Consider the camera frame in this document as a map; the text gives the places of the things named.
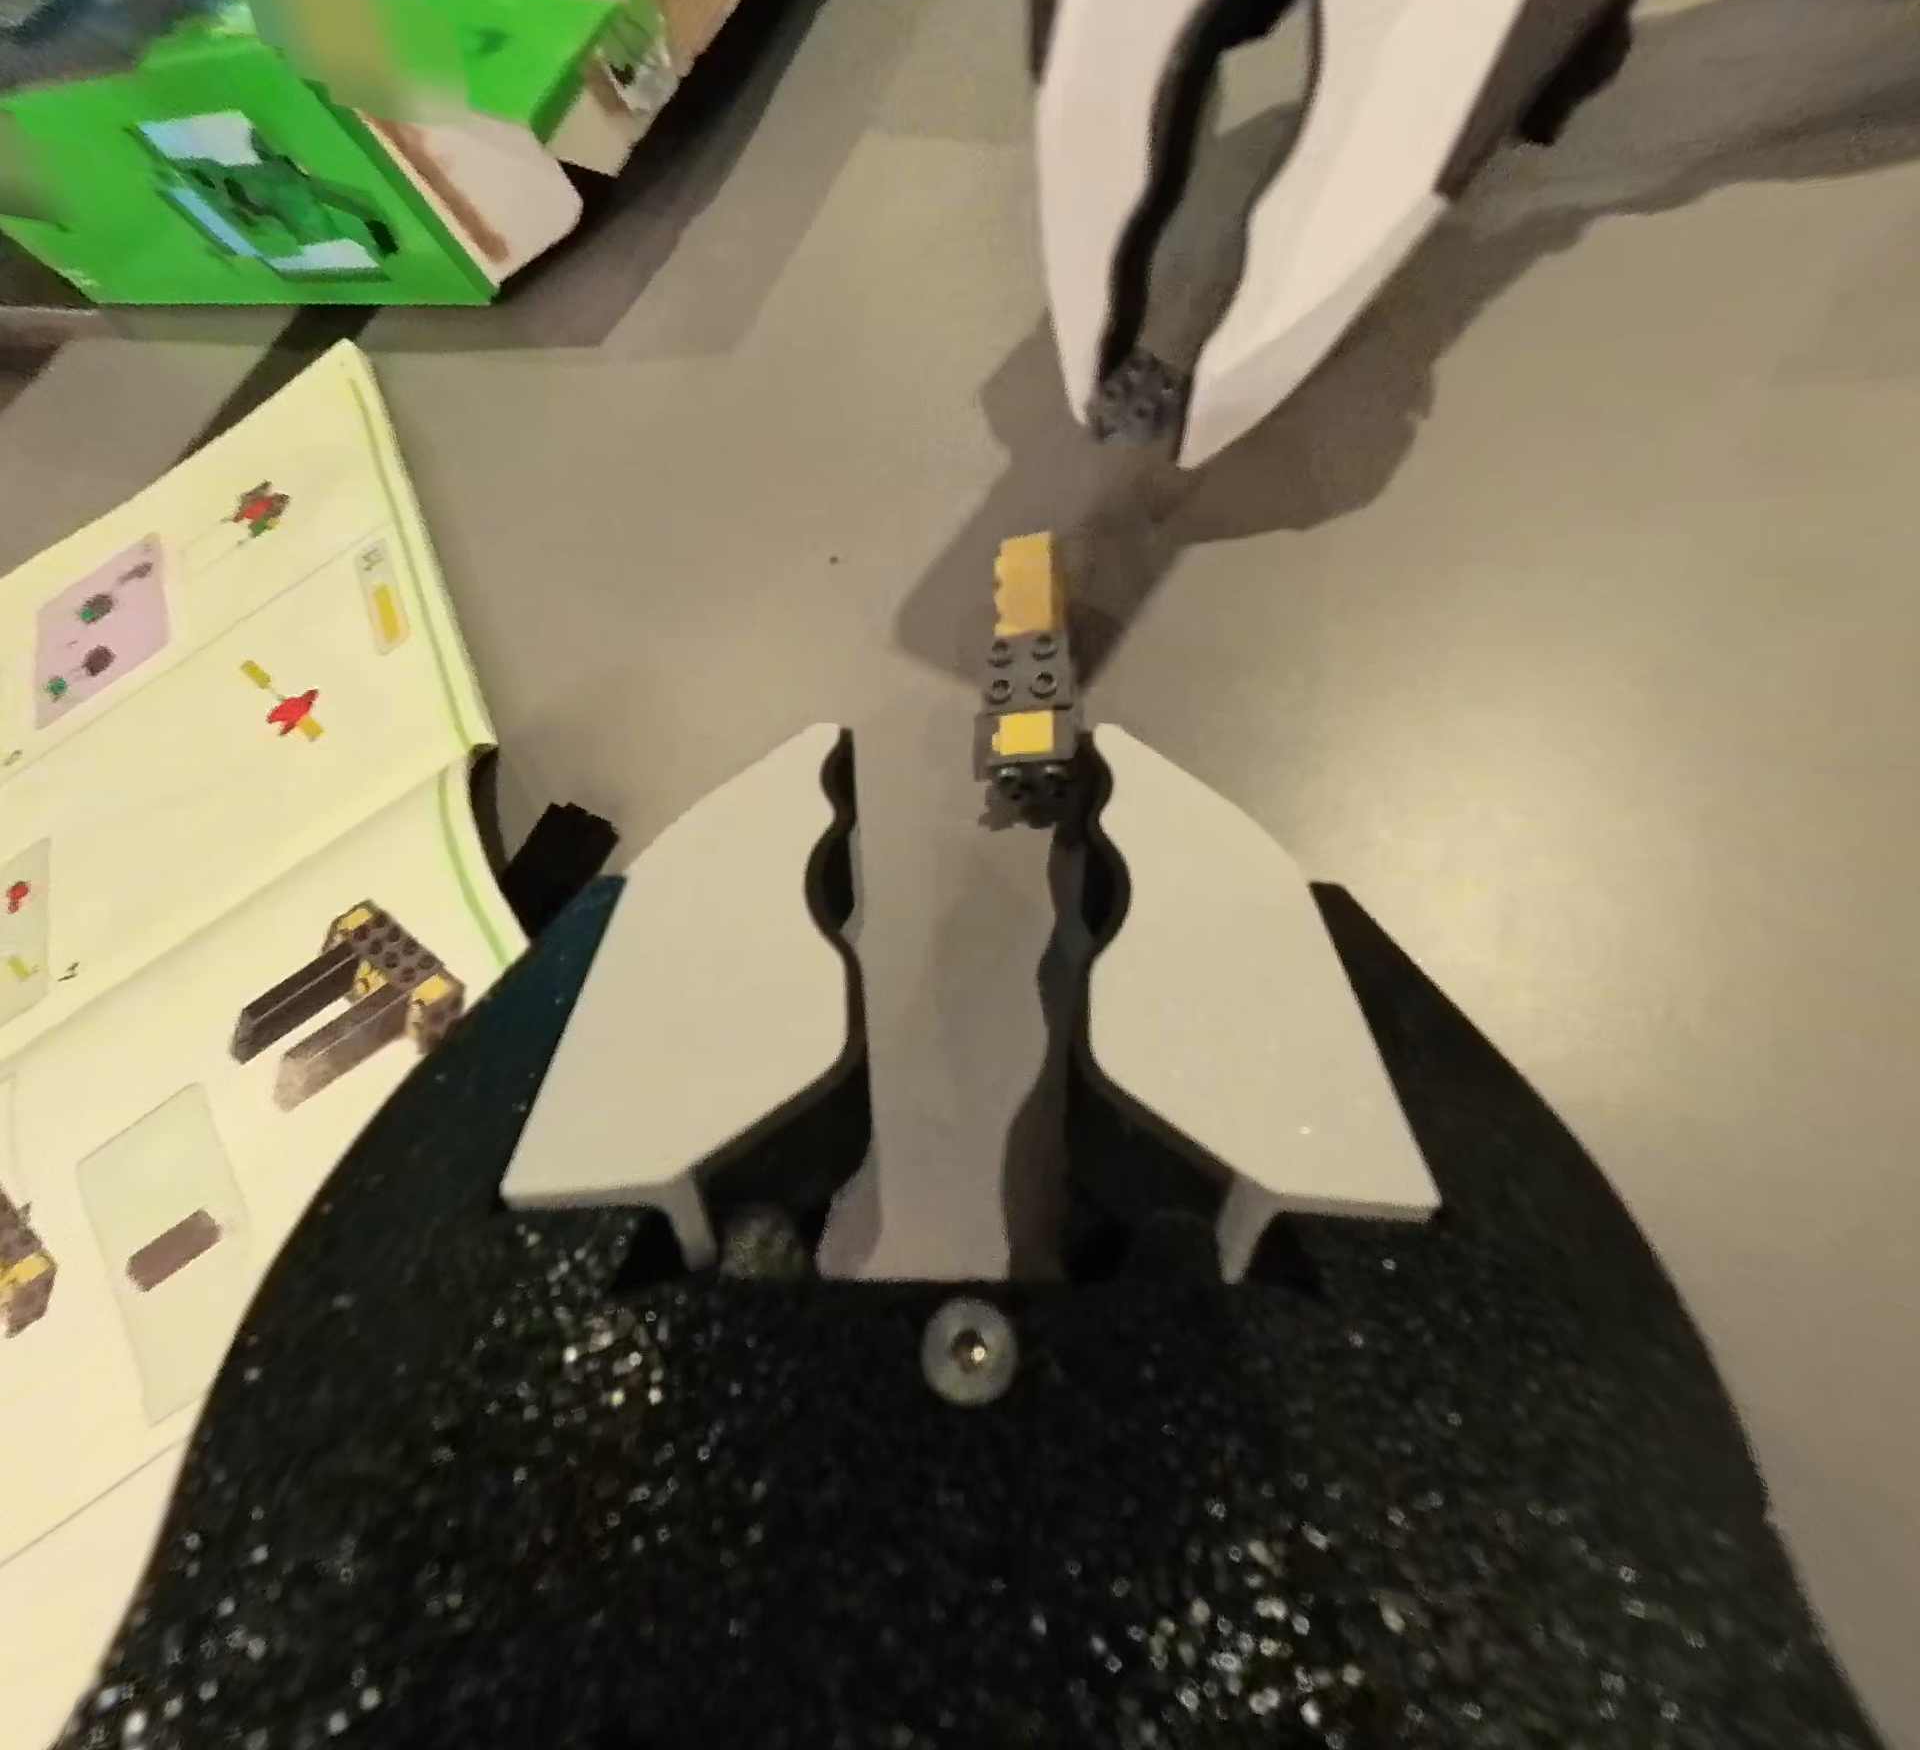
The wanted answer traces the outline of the green cardboard toy box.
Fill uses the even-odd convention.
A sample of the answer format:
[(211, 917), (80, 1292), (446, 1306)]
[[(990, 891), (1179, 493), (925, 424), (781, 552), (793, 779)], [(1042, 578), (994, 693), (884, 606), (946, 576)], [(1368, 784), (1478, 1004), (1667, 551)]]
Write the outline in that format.
[(739, 0), (2, 0), (4, 239), (98, 306), (483, 306)]

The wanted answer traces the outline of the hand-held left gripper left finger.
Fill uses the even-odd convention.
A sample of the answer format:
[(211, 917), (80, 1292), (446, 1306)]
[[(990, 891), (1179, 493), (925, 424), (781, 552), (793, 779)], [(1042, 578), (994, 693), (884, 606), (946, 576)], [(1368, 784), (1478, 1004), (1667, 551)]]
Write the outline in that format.
[(866, 1163), (852, 731), (813, 722), (617, 879), (497, 1197), (639, 1211), (689, 1272), (775, 1213), (805, 1248)]

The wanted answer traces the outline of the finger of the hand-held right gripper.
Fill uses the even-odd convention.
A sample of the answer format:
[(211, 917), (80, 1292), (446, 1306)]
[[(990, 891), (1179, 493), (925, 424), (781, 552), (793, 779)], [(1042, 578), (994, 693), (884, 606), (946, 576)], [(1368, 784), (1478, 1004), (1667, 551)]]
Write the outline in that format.
[(1173, 114), (1221, 0), (1047, 0), (1034, 93), (1036, 223), (1070, 416), (1097, 428), (1136, 345), (1156, 188), (1192, 149)]
[(1427, 237), (1524, 2), (1312, 0), (1307, 98), (1195, 362), (1181, 469), (1277, 413)]

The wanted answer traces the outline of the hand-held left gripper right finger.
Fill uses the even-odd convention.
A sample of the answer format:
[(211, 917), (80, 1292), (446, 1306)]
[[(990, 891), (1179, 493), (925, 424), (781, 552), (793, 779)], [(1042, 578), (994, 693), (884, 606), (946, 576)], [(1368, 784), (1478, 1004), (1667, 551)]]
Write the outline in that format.
[(1086, 1253), (1239, 1284), (1295, 1221), (1431, 1225), (1441, 1190), (1305, 871), (1122, 727), (1090, 761), (1063, 1119)]

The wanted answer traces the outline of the dark grey brick yellow tile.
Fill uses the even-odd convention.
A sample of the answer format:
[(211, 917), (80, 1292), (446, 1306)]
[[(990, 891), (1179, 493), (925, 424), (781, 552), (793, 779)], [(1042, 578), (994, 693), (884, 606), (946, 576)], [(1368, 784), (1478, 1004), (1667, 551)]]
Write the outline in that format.
[(984, 828), (1054, 827), (1077, 792), (1084, 704), (1063, 628), (995, 637), (972, 727)]

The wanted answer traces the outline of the grey desk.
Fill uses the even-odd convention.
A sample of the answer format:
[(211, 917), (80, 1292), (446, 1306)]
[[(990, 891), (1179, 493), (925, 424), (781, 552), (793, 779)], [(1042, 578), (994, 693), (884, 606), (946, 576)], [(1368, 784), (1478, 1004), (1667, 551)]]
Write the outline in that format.
[(1331, 888), (1449, 1214), (1233, 1317), (1020, 1300), (968, 1417), (887, 1292), (674, 1297), (686, 1511), (573, 1674), (686, 1747), (1916, 1747), (1916, 0), (1649, 0), (1195, 487), (1060, 405), (1024, 0), (745, 0), (505, 309), (366, 342), (509, 822), (645, 843), (856, 743), (881, 1234), (1058, 1165), (1045, 840), (968, 683), (999, 535), (1092, 563), (1102, 714)]

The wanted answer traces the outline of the yellow and grey brick assembly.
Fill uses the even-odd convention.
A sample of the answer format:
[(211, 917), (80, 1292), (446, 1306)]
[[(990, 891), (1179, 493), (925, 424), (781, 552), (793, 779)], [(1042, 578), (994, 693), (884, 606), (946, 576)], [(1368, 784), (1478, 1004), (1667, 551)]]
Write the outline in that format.
[(1136, 347), (1097, 385), (1086, 426), (1096, 442), (1178, 445), (1187, 398), (1190, 373)]

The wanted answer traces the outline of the black long brick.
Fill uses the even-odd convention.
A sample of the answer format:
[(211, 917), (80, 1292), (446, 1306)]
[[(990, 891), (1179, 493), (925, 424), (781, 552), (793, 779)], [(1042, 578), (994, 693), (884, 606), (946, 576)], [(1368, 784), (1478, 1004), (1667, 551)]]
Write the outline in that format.
[(619, 843), (617, 828), (578, 802), (550, 802), (503, 869), (499, 897), (527, 941), (536, 941), (600, 879)]

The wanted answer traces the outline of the open instruction booklet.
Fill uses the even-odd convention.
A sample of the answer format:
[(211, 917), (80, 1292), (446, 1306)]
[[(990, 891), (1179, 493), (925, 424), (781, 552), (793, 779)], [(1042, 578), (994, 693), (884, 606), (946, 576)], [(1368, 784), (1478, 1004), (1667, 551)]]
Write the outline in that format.
[(4, 578), (2, 1555), (189, 1438), (284, 1241), (527, 948), (369, 359)]

